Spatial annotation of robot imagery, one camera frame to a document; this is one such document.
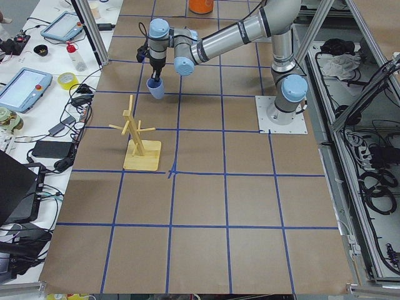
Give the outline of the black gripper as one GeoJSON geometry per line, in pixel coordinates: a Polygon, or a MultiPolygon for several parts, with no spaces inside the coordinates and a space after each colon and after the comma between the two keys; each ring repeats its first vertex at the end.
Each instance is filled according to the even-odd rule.
{"type": "Polygon", "coordinates": [[[159,82],[160,78],[161,78],[161,71],[162,71],[163,67],[166,65],[166,58],[164,57],[162,59],[156,59],[156,58],[150,57],[149,62],[153,68],[151,79],[154,82],[159,82]]]}

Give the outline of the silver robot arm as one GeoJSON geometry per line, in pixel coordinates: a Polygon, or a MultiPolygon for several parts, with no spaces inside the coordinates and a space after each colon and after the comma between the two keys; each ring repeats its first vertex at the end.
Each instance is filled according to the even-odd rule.
{"type": "Polygon", "coordinates": [[[255,40],[271,38],[271,73],[277,89],[274,106],[284,114],[295,113],[308,91],[305,79],[294,73],[293,22],[300,9],[300,1],[264,1],[256,15],[240,19],[203,38],[194,30],[170,27],[164,19],[153,19],[144,45],[137,50],[136,59],[139,62],[149,59],[151,79],[157,83],[161,80],[168,48],[174,50],[176,72],[189,76],[199,64],[255,40]]]}

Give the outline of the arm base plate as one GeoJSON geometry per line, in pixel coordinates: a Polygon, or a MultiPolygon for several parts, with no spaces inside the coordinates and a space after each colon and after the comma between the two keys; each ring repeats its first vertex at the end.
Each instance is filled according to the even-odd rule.
{"type": "Polygon", "coordinates": [[[307,134],[299,103],[294,112],[281,112],[275,107],[275,96],[255,96],[257,121],[261,134],[307,134]]]}

